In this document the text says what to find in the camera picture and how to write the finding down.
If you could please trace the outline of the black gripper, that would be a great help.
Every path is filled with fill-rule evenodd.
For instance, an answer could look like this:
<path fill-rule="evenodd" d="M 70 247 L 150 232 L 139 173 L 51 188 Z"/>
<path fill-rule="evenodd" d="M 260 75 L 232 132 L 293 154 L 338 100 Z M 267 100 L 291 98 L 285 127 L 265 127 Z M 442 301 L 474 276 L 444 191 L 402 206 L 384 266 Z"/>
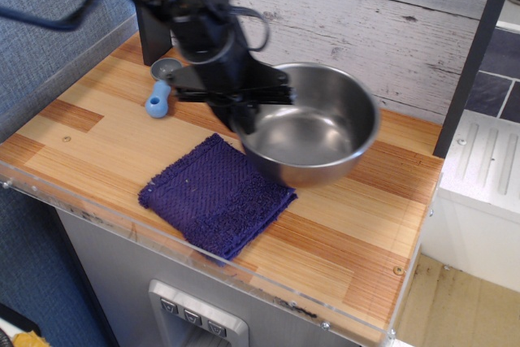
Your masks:
<path fill-rule="evenodd" d="M 259 104 L 293 104 L 288 75 L 255 59 L 235 26 L 214 47 L 179 49 L 188 66 L 168 74 L 167 84 L 182 102 L 208 103 L 230 132 L 254 133 Z"/>

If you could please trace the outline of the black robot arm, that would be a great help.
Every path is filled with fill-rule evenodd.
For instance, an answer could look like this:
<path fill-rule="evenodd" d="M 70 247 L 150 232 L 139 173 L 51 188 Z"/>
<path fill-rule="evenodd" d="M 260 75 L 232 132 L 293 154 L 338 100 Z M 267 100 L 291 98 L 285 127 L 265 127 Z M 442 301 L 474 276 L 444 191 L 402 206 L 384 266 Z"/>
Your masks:
<path fill-rule="evenodd" d="M 3 18 L 54 31 L 78 29 L 101 0 L 85 0 L 60 20 L 46 20 L 9 8 Z M 253 57 L 264 45 L 249 46 L 241 16 L 265 20 L 264 15 L 230 0 L 132 0 L 169 28 L 188 62 L 167 84 L 181 102 L 204 102 L 226 126 L 236 120 L 248 134 L 263 105 L 291 105 L 296 98 L 285 72 Z"/>

